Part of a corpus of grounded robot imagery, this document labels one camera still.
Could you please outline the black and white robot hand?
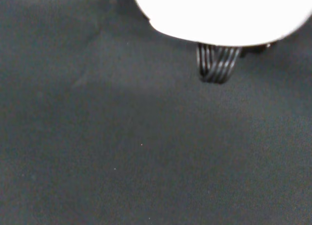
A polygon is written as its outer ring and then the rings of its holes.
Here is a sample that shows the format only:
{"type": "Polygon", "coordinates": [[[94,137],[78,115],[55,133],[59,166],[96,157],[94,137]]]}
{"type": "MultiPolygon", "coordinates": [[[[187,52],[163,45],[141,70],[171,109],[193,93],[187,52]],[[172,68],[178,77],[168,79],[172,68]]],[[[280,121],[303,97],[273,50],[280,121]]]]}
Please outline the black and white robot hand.
{"type": "Polygon", "coordinates": [[[200,78],[225,83],[237,58],[288,37],[312,15],[312,0],[135,0],[158,32],[197,44],[200,78]]]}

